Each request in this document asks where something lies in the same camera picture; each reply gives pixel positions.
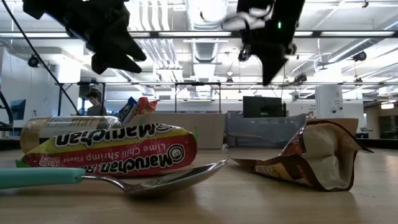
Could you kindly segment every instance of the gray bin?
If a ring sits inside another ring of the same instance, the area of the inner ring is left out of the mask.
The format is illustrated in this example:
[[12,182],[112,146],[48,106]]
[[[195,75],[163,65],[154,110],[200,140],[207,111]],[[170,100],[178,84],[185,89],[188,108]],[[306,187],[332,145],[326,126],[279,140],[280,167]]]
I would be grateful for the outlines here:
[[243,118],[239,111],[226,114],[229,147],[284,147],[305,124],[305,114],[288,118]]

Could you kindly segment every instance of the computer monitor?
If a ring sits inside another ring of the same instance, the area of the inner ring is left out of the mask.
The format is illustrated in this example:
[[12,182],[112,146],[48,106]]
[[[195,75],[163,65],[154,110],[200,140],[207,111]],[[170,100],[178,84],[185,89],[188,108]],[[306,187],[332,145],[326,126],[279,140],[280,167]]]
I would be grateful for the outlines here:
[[281,98],[243,97],[243,118],[280,118],[284,116]]
[[26,100],[14,100],[10,102],[12,118],[23,120],[25,115]]

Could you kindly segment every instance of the man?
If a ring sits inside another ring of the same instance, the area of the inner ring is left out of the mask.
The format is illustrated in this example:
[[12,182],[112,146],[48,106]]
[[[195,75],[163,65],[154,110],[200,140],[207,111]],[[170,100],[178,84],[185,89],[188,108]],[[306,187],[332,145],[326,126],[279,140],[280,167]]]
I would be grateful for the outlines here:
[[87,94],[88,101],[93,105],[91,108],[87,110],[87,116],[106,116],[106,108],[102,109],[102,104],[98,99],[97,92],[91,91]]

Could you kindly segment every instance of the fluorescent light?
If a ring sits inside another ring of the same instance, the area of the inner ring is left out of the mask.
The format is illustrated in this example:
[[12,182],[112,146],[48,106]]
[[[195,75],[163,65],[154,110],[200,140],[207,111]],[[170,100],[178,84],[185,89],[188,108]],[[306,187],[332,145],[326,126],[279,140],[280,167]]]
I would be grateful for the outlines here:
[[186,43],[186,44],[195,44],[195,43],[228,43],[228,40],[196,40],[196,39],[192,39],[192,40],[183,40],[182,42]]
[[106,83],[107,85],[131,85],[131,83]]
[[[65,32],[26,32],[28,38],[70,38]],[[24,38],[20,32],[0,32],[0,39]]]
[[383,110],[388,110],[388,109],[393,109],[393,108],[394,108],[393,103],[384,103],[381,105],[381,109],[383,109]]
[[226,31],[159,32],[159,37],[230,37]]
[[389,37],[394,34],[395,31],[324,31],[321,33],[322,37],[334,37],[334,36],[378,36],[378,37]]
[[313,34],[311,31],[296,31],[294,32],[295,37],[309,37]]
[[148,32],[130,32],[130,36],[134,37],[134,38],[150,37],[150,33],[148,33]]

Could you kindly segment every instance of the instant noodle package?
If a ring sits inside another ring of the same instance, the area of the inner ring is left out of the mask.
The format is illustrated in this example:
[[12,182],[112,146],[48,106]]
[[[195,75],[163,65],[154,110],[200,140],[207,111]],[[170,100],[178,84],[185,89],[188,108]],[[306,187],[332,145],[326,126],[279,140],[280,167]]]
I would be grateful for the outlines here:
[[309,121],[275,158],[234,161],[259,174],[314,187],[322,191],[350,190],[354,184],[354,161],[362,147],[337,123]]
[[135,115],[155,113],[156,105],[157,101],[149,102],[146,97],[141,97],[138,101],[130,97],[126,105],[117,113],[116,117],[118,117],[123,124],[128,124]]
[[197,142],[189,131],[147,124],[55,136],[16,163],[18,167],[81,167],[87,174],[128,177],[182,169],[196,154]]

